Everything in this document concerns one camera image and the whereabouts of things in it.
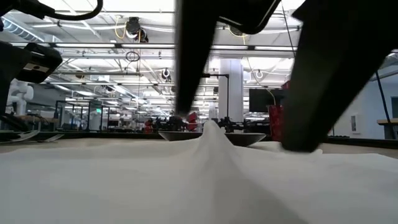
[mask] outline crumpled white fabric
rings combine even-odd
[[[398,163],[181,142],[0,154],[0,223],[398,223]]]

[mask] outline white column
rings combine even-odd
[[[243,121],[243,67],[240,59],[221,59],[220,75],[229,74],[218,80],[218,117],[227,116],[227,92],[229,85],[229,118],[231,121]]]

